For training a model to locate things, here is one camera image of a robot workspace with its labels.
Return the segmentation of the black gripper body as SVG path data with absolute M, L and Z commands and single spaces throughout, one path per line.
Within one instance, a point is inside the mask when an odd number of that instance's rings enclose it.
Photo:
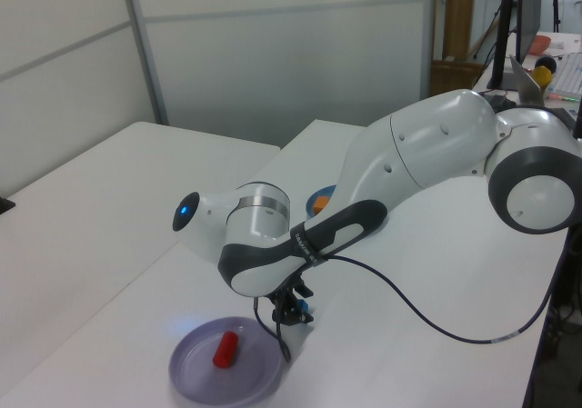
M 272 320 L 280 324 L 298 324 L 297 298 L 292 287 L 280 288 L 267 296 L 274 306 Z

